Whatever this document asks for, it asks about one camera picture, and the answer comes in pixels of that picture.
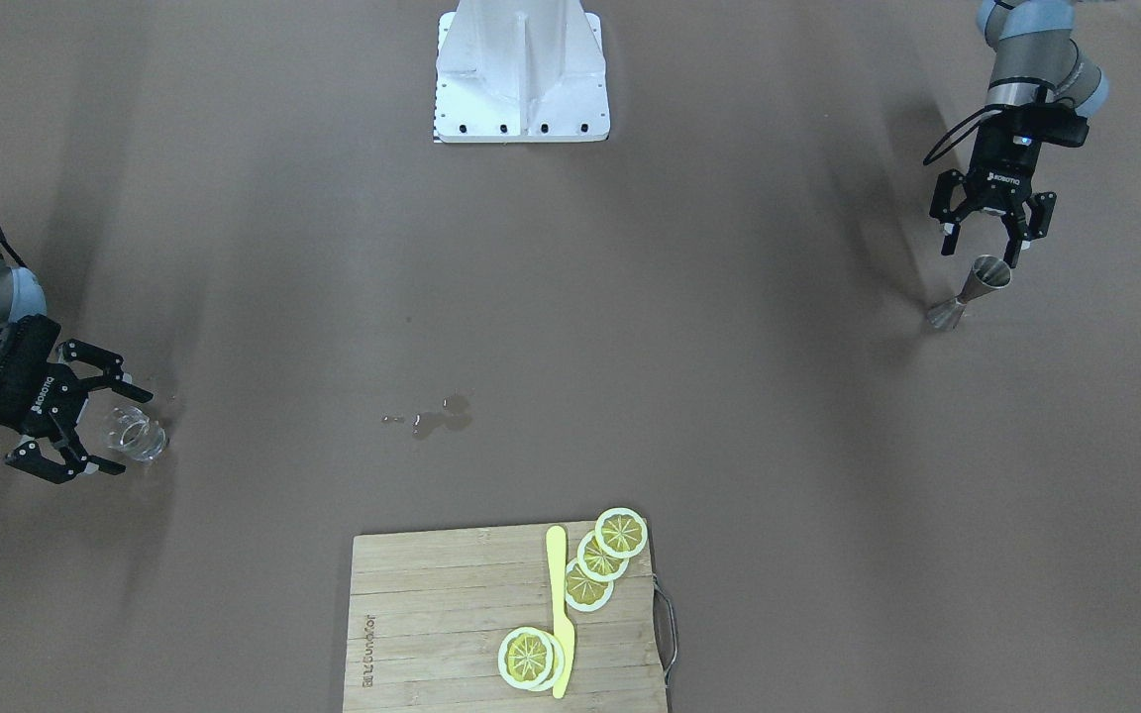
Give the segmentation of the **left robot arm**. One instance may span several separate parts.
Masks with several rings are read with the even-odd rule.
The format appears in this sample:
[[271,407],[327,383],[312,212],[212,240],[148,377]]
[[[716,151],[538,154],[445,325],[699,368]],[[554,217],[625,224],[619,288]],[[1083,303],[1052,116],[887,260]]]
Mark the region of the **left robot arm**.
[[969,133],[977,139],[968,170],[937,177],[929,216],[941,226],[942,256],[954,256],[968,216],[1000,217],[1002,258],[1015,267],[1023,248],[1046,238],[1058,203],[1055,191],[1031,186],[1042,146],[1081,148],[1109,81],[1073,38],[1073,1],[984,1],[978,27],[995,54],[985,105],[937,141],[925,165]]

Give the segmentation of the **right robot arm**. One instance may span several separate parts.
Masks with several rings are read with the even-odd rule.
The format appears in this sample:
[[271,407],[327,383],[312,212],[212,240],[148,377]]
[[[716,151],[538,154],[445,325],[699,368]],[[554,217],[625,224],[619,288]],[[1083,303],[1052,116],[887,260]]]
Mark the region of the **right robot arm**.
[[0,426],[21,438],[5,463],[55,484],[123,473],[124,465],[92,455],[76,434],[91,392],[110,389],[137,403],[153,398],[132,383],[123,362],[96,345],[60,339],[44,289],[0,225]]

